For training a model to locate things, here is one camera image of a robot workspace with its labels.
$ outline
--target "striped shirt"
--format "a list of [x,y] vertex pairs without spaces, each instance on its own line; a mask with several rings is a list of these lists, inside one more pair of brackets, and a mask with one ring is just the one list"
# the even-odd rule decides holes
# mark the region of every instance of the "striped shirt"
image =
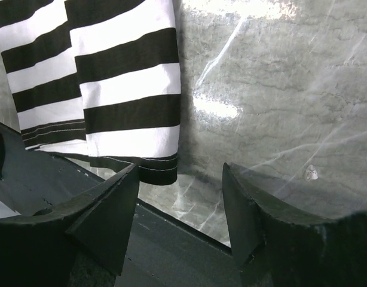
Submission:
[[0,0],[0,49],[26,149],[176,180],[172,0]]

